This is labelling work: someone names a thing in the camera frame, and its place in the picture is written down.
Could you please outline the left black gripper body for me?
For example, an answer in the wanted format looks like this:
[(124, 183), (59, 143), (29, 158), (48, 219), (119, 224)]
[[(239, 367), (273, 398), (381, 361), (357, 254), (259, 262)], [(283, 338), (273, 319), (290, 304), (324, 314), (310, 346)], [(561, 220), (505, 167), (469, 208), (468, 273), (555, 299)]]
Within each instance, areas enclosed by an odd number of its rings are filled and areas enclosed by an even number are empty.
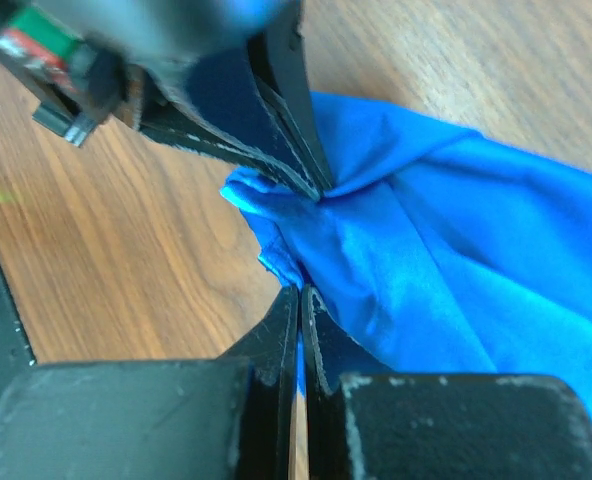
[(168, 103), (156, 74), (248, 49), (288, 2), (0, 1), (0, 64), (70, 143), (110, 118), (147, 137), (143, 118)]

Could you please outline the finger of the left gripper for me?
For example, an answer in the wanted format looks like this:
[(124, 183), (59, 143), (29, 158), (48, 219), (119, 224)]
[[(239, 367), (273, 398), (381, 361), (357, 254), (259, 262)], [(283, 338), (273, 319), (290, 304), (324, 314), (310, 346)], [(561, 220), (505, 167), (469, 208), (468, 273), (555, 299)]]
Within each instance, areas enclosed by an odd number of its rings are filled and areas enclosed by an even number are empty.
[(321, 190), (294, 186), (287, 141), (256, 87), (248, 49), (206, 56), (154, 76), (167, 105), (145, 116), (141, 131), (175, 148), (252, 168), (317, 200)]
[(300, 32), (302, 10), (301, 1), (289, 1), (248, 41), (248, 56), (260, 96), (291, 151), (285, 164), (294, 172), (294, 186), (329, 190), (334, 181), (314, 118)]

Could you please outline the blue cloth napkin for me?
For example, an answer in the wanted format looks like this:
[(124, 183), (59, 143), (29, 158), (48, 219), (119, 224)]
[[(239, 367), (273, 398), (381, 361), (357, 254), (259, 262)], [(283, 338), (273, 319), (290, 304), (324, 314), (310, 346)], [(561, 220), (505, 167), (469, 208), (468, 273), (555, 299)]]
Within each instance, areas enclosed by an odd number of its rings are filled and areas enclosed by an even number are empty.
[(333, 190), (222, 188), (260, 262), (390, 367), (550, 374), (592, 417), (592, 175), (386, 102), (313, 107)]

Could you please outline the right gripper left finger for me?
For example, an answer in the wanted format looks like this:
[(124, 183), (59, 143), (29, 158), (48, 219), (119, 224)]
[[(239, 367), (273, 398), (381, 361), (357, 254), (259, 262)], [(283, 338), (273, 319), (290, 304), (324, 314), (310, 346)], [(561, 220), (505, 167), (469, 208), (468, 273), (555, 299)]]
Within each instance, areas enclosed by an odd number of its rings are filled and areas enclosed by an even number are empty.
[(0, 401), (0, 479), (290, 479), (299, 292), (209, 360), (51, 364)]

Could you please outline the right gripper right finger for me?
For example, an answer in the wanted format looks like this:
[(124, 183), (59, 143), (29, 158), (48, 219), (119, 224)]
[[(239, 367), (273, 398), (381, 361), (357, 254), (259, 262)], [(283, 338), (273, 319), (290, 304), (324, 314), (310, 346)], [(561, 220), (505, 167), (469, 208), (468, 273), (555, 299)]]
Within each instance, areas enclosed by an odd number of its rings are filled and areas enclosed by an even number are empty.
[(311, 285), (300, 324), (312, 478), (592, 479), (592, 421), (559, 379), (394, 371)]

